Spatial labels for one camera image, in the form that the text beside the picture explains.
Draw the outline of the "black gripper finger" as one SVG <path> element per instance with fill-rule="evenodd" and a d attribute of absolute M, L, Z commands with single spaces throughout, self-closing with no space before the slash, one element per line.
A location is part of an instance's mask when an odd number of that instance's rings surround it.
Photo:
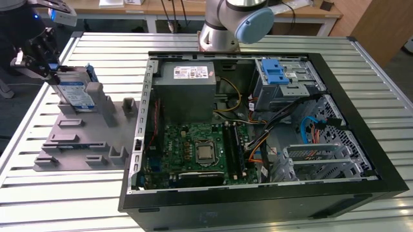
<path fill-rule="evenodd" d="M 46 28 L 46 45 L 47 45 L 47 63 L 51 69 L 50 84 L 59 84 L 60 80 L 59 80 L 56 72 L 60 66 L 60 61 L 59 61 L 60 52 L 58 49 L 56 30 L 54 28 Z"/>
<path fill-rule="evenodd" d="M 47 62 L 47 46 L 44 38 L 38 36 L 28 40 L 23 47 L 23 61 L 26 75 L 31 78 L 50 79 L 50 67 Z"/>

